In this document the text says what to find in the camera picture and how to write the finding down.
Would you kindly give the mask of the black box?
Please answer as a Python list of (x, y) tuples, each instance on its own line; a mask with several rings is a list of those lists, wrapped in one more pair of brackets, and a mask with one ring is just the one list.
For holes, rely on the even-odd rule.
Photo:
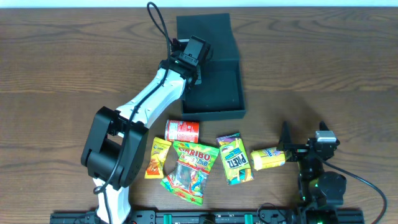
[(177, 38), (195, 35), (211, 44), (201, 83), (185, 93), (182, 118), (191, 121), (240, 119), (246, 114), (239, 50), (230, 16), (202, 14), (177, 17)]

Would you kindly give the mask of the green Pretz snack box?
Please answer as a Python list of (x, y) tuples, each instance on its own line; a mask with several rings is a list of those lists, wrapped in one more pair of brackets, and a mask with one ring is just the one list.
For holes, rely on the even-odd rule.
[(248, 156), (239, 133), (216, 138), (228, 185), (254, 180)]

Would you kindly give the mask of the red chips can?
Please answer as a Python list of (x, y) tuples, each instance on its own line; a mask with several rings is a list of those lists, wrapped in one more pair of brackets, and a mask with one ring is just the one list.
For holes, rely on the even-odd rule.
[(168, 119), (165, 126), (165, 140), (198, 143), (199, 130), (199, 122)]

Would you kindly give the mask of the green Haribo gummy bag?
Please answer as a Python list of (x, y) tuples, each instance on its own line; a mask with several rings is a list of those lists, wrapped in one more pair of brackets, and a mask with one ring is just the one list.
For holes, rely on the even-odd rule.
[(178, 155), (175, 169), (160, 184), (171, 194), (201, 206), (208, 176), (220, 150), (181, 141), (174, 141), (173, 147)]

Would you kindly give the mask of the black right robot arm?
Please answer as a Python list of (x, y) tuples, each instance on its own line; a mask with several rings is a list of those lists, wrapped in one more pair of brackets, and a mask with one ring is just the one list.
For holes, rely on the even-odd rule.
[(322, 121), (315, 136), (305, 144), (294, 144), (287, 122), (283, 122), (277, 150), (287, 162), (298, 164), (297, 206), (286, 213), (287, 223), (338, 223), (337, 208), (343, 205), (346, 177), (326, 172), (324, 162), (334, 156), (340, 141)]

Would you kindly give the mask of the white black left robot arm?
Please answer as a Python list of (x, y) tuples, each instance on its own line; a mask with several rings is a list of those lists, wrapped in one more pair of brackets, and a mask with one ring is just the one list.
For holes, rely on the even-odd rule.
[(191, 36), (173, 40), (169, 49), (172, 54), (160, 62), (154, 79), (136, 97), (116, 110), (104, 106), (95, 114), (81, 155), (99, 200), (93, 223), (127, 221), (129, 186), (142, 167), (149, 128), (195, 85), (210, 44)]

